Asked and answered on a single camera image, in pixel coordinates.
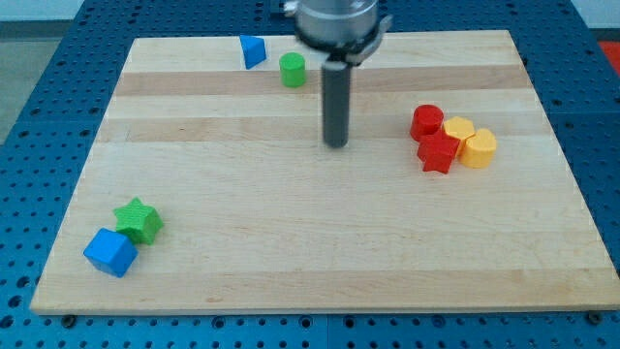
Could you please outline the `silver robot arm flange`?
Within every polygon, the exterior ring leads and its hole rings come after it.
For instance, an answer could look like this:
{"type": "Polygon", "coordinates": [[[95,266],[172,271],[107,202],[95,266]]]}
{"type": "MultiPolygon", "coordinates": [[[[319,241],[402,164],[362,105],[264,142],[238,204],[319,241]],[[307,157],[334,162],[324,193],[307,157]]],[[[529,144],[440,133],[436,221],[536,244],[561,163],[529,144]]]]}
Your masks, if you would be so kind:
{"type": "Polygon", "coordinates": [[[377,51],[393,22],[392,15],[379,15],[377,0],[287,1],[283,12],[294,19],[299,41],[351,66],[377,51]]]}

